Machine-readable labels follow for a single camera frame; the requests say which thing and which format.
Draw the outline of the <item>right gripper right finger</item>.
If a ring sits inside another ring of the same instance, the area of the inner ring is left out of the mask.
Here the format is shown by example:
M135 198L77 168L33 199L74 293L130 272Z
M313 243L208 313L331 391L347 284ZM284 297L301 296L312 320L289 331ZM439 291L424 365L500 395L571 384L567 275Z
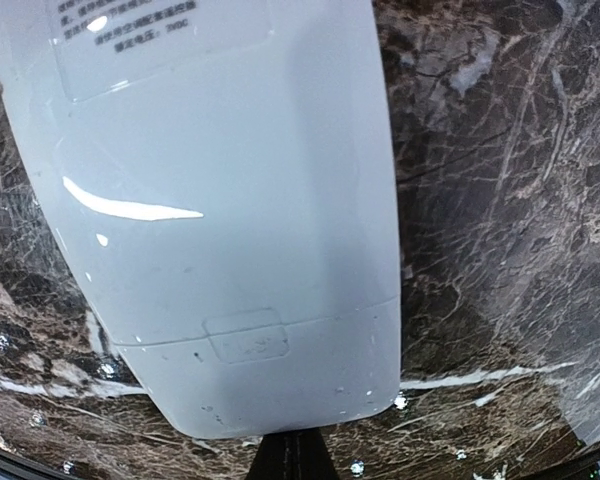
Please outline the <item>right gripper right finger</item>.
M295 430L286 434L285 478L340 479L319 428Z

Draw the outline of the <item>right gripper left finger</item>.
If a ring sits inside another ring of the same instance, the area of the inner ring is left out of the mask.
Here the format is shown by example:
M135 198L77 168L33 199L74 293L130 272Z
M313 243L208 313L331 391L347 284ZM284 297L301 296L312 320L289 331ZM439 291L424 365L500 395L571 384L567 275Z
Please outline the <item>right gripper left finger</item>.
M286 478L286 435L263 437L251 463L246 480L282 480Z

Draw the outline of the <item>white remote control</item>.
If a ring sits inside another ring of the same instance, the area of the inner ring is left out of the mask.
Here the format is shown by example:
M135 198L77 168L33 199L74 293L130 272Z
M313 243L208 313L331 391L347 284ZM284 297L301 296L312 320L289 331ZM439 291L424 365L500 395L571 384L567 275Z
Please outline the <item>white remote control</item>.
M368 1L0 1L0 85L62 255L168 422L332 425L400 388Z

